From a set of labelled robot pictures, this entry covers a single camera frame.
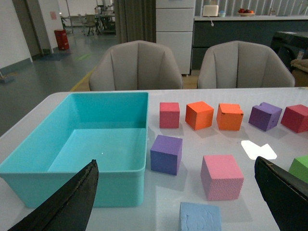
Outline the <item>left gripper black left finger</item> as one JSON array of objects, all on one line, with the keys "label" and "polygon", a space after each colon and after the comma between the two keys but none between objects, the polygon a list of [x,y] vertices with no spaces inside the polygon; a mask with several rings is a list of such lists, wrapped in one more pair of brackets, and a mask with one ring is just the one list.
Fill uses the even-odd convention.
[{"label": "left gripper black left finger", "polygon": [[84,231],[93,208],[99,180],[92,160],[11,231]]}]

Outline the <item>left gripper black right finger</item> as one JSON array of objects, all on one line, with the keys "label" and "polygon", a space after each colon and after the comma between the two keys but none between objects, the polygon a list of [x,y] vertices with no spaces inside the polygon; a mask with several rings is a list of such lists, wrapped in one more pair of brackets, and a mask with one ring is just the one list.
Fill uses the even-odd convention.
[{"label": "left gripper black right finger", "polygon": [[255,179],[281,231],[308,229],[308,184],[259,156]]}]

